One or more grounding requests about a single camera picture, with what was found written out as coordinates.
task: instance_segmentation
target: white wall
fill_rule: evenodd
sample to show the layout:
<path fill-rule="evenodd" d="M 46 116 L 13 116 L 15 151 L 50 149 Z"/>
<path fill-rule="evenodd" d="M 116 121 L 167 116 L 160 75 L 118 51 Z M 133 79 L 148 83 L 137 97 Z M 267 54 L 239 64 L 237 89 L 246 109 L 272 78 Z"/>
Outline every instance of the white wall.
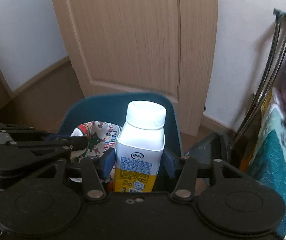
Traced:
<path fill-rule="evenodd" d="M 205 115 L 238 128 L 256 91 L 274 31 L 274 7 L 286 0 L 219 0 L 214 63 Z"/>
<path fill-rule="evenodd" d="M 13 91 L 66 56 L 52 0 L 0 0 L 0 69 Z"/>

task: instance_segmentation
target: blue plastic chair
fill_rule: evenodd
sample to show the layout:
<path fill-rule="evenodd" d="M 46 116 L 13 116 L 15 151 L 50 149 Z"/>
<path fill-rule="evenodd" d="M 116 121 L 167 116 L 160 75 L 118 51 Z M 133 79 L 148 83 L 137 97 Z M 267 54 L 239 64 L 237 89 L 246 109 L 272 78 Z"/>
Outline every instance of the blue plastic chair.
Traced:
<path fill-rule="evenodd" d="M 165 147 L 180 157 L 182 155 L 181 138 L 173 105 L 166 97 L 155 93 L 120 93 L 84 98 L 69 109 L 58 134 L 70 135 L 80 124 L 90 121 L 123 126 L 127 106 L 136 100 L 155 102 L 166 108 Z"/>

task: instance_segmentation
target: screw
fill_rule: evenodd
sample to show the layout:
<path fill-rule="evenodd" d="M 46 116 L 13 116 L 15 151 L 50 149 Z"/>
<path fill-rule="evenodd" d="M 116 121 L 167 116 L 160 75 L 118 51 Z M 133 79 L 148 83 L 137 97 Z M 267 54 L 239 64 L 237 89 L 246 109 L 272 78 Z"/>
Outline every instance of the screw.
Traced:
<path fill-rule="evenodd" d="M 137 197 L 137 198 L 135 199 L 135 201 L 136 201 L 136 202 L 143 202 L 144 199 L 143 199 L 142 197 Z"/>
<path fill-rule="evenodd" d="M 187 198 L 191 195 L 192 193 L 187 190 L 187 189 L 179 189 L 175 192 L 175 195 L 181 198 Z"/>
<path fill-rule="evenodd" d="M 103 195 L 104 193 L 98 189 L 92 189 L 89 192 L 87 192 L 87 196 L 89 196 L 90 198 L 100 198 Z"/>
<path fill-rule="evenodd" d="M 135 203 L 135 201 L 133 199 L 127 199 L 125 202 L 127 204 L 134 204 Z"/>

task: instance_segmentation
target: patterned fabric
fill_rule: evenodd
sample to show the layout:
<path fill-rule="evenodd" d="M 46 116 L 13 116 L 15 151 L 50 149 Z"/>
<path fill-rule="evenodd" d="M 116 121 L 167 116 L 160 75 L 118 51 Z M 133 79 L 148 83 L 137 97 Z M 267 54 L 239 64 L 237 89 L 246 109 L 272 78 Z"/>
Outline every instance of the patterned fabric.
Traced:
<path fill-rule="evenodd" d="M 116 140 L 121 132 L 121 127 L 107 122 L 92 121 L 83 123 L 74 129 L 70 136 L 86 136 L 88 138 L 88 151 L 80 150 L 71 153 L 71 163 L 79 163 L 86 157 L 100 157 L 110 147 L 115 148 Z M 114 167 L 110 178 L 104 182 L 114 179 Z M 75 182 L 82 182 L 82 178 L 71 178 Z"/>
<path fill-rule="evenodd" d="M 282 107 L 273 100 L 263 117 L 247 173 L 274 189 L 286 205 L 286 129 L 283 127 L 285 117 Z M 286 211 L 277 232 L 281 237 L 286 237 Z"/>

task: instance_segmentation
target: metal pole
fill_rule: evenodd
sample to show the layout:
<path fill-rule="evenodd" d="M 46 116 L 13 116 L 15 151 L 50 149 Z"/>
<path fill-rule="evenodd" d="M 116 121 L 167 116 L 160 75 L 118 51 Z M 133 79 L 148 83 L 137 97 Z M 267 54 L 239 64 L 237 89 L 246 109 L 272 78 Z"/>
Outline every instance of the metal pole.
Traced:
<path fill-rule="evenodd" d="M 280 30 L 281 30 L 281 23 L 282 23 L 282 20 L 283 20 L 283 17 L 284 15 L 281 14 L 281 15 L 277 15 L 276 16 L 276 20 L 275 20 L 275 30 L 274 30 L 274 36 L 273 36 L 273 41 L 272 41 L 272 46 L 271 46 L 271 50 L 270 50 L 270 54 L 268 56 L 268 59 L 267 59 L 267 63 L 266 63 L 266 67 L 265 67 L 265 70 L 264 70 L 264 73 L 263 73 L 263 76 L 262 76 L 262 79 L 261 79 L 261 82 L 260 82 L 260 85 L 259 85 L 259 88 L 251 102 L 251 105 L 249 107 L 249 109 L 247 110 L 246 112 L 246 115 L 242 121 L 242 124 L 240 125 L 239 127 L 239 130 L 244 126 L 244 124 L 246 123 L 246 121 L 248 120 L 248 118 L 250 117 L 254 107 L 256 106 L 256 104 L 258 103 L 259 101 L 259 98 L 261 97 L 261 94 L 262 94 L 262 90 L 264 88 L 264 85 L 266 83 L 266 80 L 267 80 L 267 77 L 268 77 L 268 74 L 271 70 L 271 66 L 272 66 L 272 63 L 273 63 L 273 60 L 274 60 L 274 56 L 275 56 L 275 52 L 276 52 L 276 47 L 277 47 L 277 43 L 278 43 L 278 40 L 279 40 L 279 36 L 280 36 Z"/>
<path fill-rule="evenodd" d="M 285 16 L 286 14 L 285 13 L 282 13 L 281 11 L 279 10 L 275 10 L 276 12 L 280 12 L 282 14 L 282 17 Z M 262 106 L 266 96 L 267 96 L 267 93 L 269 92 L 269 90 L 272 88 L 273 86 L 273 83 L 277 77 L 277 74 L 279 73 L 280 71 L 280 68 L 281 68 L 281 65 L 282 65 L 282 62 L 284 60 L 284 57 L 285 57 L 285 54 L 286 54 L 286 36 L 284 38 L 284 42 L 283 42 L 283 45 L 282 45 L 282 48 L 281 48 L 281 52 L 279 54 L 279 57 L 277 59 L 277 62 L 276 62 L 276 65 L 275 65 L 275 68 L 272 72 L 272 75 L 267 83 L 267 85 L 265 86 L 265 88 L 262 90 L 262 92 L 259 93 L 259 90 L 258 92 L 256 93 L 253 101 L 252 101 L 252 104 L 251 104 L 251 107 L 249 109 L 249 111 L 247 112 L 246 114 L 246 117 L 244 119 L 244 121 L 242 122 L 242 125 L 240 126 L 240 128 L 238 129 L 238 131 L 236 132 L 232 142 L 230 143 L 230 145 L 228 146 L 228 153 L 230 153 L 233 149 L 233 147 L 235 146 L 235 144 L 238 142 L 238 140 L 242 137 L 242 135 L 244 134 L 244 132 L 247 130 L 247 128 L 250 126 L 251 122 L 253 122 L 254 120 L 254 117 L 255 115 L 257 114 L 258 110 L 260 109 L 260 107 Z M 267 79 L 267 76 L 268 76 L 268 72 L 266 73 L 266 71 L 264 71 L 264 74 L 263 74 L 263 77 L 262 77 L 262 80 L 261 80 L 261 83 L 260 83 L 260 86 L 259 88 L 263 88 L 264 87 L 264 83 L 266 82 L 266 79 Z"/>

